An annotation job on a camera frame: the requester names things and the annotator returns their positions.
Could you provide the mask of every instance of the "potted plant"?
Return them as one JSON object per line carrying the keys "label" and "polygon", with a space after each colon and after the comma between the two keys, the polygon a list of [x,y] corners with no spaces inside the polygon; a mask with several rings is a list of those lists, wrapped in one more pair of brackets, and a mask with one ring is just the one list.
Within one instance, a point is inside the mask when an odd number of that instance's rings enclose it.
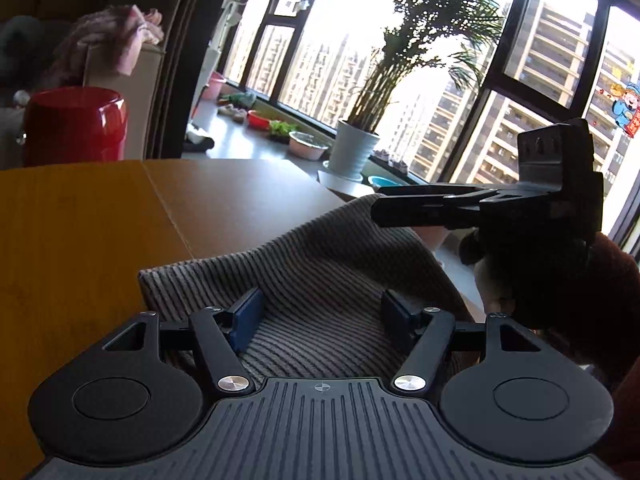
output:
{"label": "potted plant", "polygon": [[[404,77],[417,68],[444,67],[460,89],[479,83],[478,55],[497,43],[502,31],[504,18],[494,0],[394,0],[394,6],[401,23],[384,30],[385,46],[351,114],[338,122],[327,168],[350,180],[362,180],[364,163],[380,140],[376,127]],[[437,53],[435,43],[443,38],[459,38],[457,51]]]}

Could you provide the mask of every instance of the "striped towel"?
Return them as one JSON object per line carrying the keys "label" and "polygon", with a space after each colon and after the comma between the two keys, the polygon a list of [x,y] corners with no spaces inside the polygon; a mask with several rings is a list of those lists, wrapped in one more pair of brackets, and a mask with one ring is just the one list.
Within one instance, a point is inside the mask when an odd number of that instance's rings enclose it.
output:
{"label": "striped towel", "polygon": [[163,319],[180,320],[206,306],[229,307],[259,286],[264,320],[241,356],[256,383],[269,376],[388,381],[405,357],[382,325],[385,289],[472,319],[411,229],[371,221],[375,200],[353,200],[254,250],[143,270],[145,301]]}

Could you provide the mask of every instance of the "black window frame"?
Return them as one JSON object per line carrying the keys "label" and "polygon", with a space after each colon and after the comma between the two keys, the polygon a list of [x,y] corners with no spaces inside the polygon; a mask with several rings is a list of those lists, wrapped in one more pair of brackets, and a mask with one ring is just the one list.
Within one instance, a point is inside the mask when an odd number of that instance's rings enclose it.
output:
{"label": "black window frame", "polygon": [[[254,65],[260,41],[262,40],[264,31],[269,25],[293,28],[292,38],[278,71],[273,90],[270,95],[258,94],[258,98],[268,102],[280,110],[283,110],[287,114],[295,116],[297,119],[309,124],[310,126],[321,130],[328,136],[335,137],[335,130],[333,128],[279,101],[287,74],[292,68],[291,64],[304,32],[306,20],[313,8],[315,0],[309,0],[310,5],[308,9],[299,12],[296,16],[281,16],[275,14],[274,11],[278,2],[279,0],[269,1],[264,17],[258,26],[254,42],[242,72],[241,80],[236,83],[230,83],[243,91],[247,90],[246,83]],[[440,176],[437,178],[438,182],[449,182],[452,178],[460,160],[462,159],[463,152],[471,140],[474,130],[478,126],[482,112],[486,107],[491,92],[496,92],[497,94],[528,108],[532,112],[552,123],[559,123],[574,117],[582,117],[588,109],[591,96],[593,95],[594,86],[597,84],[596,77],[600,70],[606,46],[606,33],[610,8],[618,7],[627,14],[640,20],[640,9],[627,0],[597,0],[598,7],[594,16],[587,53],[580,71],[580,79],[578,80],[578,84],[575,88],[571,104],[568,107],[565,107],[527,84],[506,75],[507,63],[510,59],[511,51],[522,26],[529,2],[530,0],[512,1],[502,35],[498,41],[494,56],[484,76],[484,81],[478,89],[478,93],[466,120],[463,123],[458,138],[450,149],[450,155],[442,169],[442,172],[440,173]],[[218,63],[219,71],[224,70],[224,67],[226,66],[234,35],[235,31],[230,31],[226,38],[225,46]],[[426,182],[415,174],[410,173],[409,175],[405,175],[400,173],[398,170],[388,166],[385,162],[379,160],[373,155],[370,157],[370,160],[383,166],[387,171],[395,174],[410,184],[424,184]],[[638,185],[634,186],[632,193],[633,195],[626,201],[625,206],[619,215],[618,221],[616,222],[613,231],[610,233],[610,237],[618,244],[622,244],[622,240],[626,239],[628,233],[633,228],[636,219],[640,218],[640,174],[638,175]]]}

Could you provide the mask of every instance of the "cartoon sticker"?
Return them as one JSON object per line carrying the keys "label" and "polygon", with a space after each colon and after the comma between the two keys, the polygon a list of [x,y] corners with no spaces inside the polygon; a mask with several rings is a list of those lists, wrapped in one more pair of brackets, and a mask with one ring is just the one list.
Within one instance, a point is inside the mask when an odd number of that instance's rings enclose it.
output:
{"label": "cartoon sticker", "polygon": [[616,83],[611,86],[611,95],[617,98],[612,107],[616,124],[633,139],[640,129],[640,88],[635,83],[627,83],[626,87]]}

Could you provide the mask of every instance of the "palm plant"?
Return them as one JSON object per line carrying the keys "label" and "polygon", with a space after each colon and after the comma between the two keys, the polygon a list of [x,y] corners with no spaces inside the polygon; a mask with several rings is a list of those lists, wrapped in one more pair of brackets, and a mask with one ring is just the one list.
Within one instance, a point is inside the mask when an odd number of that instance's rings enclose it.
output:
{"label": "palm plant", "polygon": [[[497,43],[502,31],[503,16],[494,0],[394,0],[394,4],[402,22],[384,30],[385,46],[346,121],[369,133],[375,132],[392,91],[417,68],[449,67],[459,89],[479,82],[478,55]],[[460,37],[460,49],[446,58],[437,55],[434,42],[452,37]]]}

